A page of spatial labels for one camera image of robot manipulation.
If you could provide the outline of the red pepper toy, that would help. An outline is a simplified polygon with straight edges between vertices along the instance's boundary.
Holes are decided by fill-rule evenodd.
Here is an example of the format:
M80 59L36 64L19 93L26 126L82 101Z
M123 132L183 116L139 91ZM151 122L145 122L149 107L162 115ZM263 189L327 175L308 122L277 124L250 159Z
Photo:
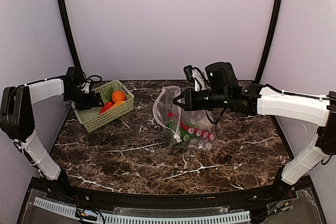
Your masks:
M112 107L112 105L113 105L113 102L111 101L106 102L103 108L100 110L99 115L107 112Z

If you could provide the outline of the orange fruit toy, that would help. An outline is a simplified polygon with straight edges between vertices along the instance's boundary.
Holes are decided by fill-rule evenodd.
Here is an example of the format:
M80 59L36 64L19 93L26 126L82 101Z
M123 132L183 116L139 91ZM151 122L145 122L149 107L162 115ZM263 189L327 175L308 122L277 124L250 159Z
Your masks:
M111 100L113 103L117 103L120 101L126 101L126 99L127 99L126 94L121 90L114 91L111 94Z

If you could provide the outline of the clear zip top bag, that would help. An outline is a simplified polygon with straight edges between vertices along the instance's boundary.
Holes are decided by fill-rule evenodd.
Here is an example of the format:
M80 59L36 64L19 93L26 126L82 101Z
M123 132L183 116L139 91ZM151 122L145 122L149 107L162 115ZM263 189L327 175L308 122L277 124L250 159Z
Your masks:
M173 148L213 150L218 146L213 115L205 111L184 111L173 104L181 94L177 86L164 87L153 105L153 116Z

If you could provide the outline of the white bok choy toy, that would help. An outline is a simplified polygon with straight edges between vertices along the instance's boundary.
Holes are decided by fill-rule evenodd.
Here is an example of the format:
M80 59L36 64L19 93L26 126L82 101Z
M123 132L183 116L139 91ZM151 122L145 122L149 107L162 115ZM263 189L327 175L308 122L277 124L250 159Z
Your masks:
M196 139L196 134L194 132L190 133L189 132L190 127L188 125L185 125L183 122L180 122L179 136L177 139L175 138L175 135L172 132L173 122L169 122L166 126L169 129L168 133L170 133L171 135L171 140L169 142L170 146L174 147L182 146L186 144L186 142Z

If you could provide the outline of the dark red chili toy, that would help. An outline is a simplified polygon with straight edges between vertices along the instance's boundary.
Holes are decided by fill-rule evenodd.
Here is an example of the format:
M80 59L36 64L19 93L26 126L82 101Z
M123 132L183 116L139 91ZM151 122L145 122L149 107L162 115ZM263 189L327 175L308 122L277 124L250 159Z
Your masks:
M208 120L204 111L192 111L191 113L187 113L185 116L172 112L169 112L166 115L167 118L171 120L170 122L173 122L172 132L176 139L179 136L180 122L188 125L190 127L189 132L194 132L196 134L196 138L204 138L208 141L214 141L216 138L214 127Z

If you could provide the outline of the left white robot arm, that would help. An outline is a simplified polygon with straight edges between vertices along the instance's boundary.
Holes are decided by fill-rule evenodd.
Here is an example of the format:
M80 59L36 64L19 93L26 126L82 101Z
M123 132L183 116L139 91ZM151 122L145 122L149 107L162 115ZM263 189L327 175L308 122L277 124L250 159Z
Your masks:
M1 130L13 140L16 148L30 164L51 181L67 175L50 157L35 129L33 106L39 102L62 96L72 102L76 110L103 106L101 95L90 89L90 80L76 67L69 67L62 76L46 78L17 87L5 87L1 100Z

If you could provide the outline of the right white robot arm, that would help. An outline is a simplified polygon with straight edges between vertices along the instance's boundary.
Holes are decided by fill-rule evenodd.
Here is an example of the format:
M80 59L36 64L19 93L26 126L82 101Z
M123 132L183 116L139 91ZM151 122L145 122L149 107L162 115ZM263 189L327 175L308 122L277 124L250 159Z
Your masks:
M221 108L247 115L282 116L318 126L316 135L297 157L280 170L279 179L294 185L303 175L335 155L335 92L310 95L279 90L269 84L240 86L229 62L208 65L202 73L184 67L189 82L195 84L173 99L185 111Z

